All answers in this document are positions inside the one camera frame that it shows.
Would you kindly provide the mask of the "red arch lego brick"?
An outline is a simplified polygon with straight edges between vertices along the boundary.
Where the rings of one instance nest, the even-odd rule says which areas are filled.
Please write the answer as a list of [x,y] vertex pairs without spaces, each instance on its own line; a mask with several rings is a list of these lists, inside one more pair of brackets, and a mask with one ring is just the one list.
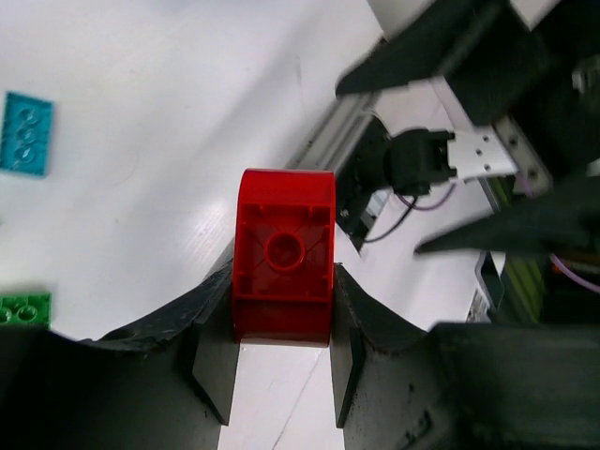
[[328,345],[336,211],[332,172],[244,172],[232,267],[232,327],[237,340]]

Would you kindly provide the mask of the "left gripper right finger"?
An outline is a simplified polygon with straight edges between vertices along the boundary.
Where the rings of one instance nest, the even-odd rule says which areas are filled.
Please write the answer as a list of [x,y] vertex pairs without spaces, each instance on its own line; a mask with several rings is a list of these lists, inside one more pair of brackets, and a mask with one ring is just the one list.
[[599,331],[439,323],[423,331],[337,265],[330,361],[349,449],[595,449]]

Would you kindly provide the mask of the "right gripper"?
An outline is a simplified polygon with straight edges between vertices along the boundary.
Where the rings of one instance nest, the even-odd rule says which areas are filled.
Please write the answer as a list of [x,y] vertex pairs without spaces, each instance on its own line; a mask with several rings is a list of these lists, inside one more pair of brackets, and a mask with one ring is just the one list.
[[443,76],[459,128],[494,133],[531,187],[599,157],[599,4],[435,1],[337,82],[338,97]]

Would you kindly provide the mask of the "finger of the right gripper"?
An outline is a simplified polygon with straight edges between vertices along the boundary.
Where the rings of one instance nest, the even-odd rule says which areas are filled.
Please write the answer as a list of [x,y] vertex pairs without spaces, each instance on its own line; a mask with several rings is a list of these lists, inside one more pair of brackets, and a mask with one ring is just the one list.
[[433,235],[418,255],[477,249],[519,255],[599,252],[599,179],[577,177],[497,213]]

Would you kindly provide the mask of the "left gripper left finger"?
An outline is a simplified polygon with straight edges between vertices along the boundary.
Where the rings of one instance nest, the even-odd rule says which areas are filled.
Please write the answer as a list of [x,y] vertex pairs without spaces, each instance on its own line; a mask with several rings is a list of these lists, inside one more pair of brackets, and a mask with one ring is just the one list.
[[1,329],[5,449],[215,449],[234,388],[224,264],[199,286],[98,340]]

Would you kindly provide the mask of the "teal rectangular lego brick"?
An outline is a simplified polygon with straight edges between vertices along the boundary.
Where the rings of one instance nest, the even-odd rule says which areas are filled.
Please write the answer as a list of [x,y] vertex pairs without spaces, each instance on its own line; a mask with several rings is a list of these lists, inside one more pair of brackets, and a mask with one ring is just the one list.
[[53,128],[51,101],[7,92],[1,120],[1,170],[45,177]]

